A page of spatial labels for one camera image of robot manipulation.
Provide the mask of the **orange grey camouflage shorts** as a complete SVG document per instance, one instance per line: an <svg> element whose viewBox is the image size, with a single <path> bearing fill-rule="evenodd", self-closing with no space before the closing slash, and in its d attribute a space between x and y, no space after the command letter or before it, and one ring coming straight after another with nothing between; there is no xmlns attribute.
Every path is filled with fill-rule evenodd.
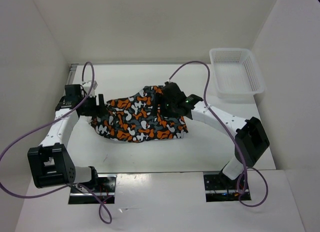
<svg viewBox="0 0 320 232"><path fill-rule="evenodd" d="M107 101L107 115L92 117L89 124L98 135L121 142L182 139L188 132L183 116L164 116L162 112L152 116L154 86Z"/></svg>

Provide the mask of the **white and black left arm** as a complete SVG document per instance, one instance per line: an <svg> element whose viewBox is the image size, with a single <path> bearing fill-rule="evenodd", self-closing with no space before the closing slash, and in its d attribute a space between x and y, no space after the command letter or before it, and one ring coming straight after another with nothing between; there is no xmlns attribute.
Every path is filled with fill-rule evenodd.
<svg viewBox="0 0 320 232"><path fill-rule="evenodd" d="M68 151L71 133L80 116L95 117L104 111L103 95L95 95L96 81L65 86L65 95L55 108L55 122L42 142L30 148L27 158L37 188L82 184L89 192L100 186L93 166L77 167Z"/></svg>

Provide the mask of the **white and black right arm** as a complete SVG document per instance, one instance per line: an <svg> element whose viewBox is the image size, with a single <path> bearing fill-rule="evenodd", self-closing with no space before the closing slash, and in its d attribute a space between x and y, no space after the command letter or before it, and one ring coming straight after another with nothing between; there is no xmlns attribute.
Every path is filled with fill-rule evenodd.
<svg viewBox="0 0 320 232"><path fill-rule="evenodd" d="M167 82L161 87L159 97L160 113L164 116L184 116L203 122L231 137L234 155L221 170L220 185L230 189L237 183L237 177L245 168L253 167L270 146L269 139L260 119L245 119L231 115L212 105L201 97L186 96L178 85Z"/></svg>

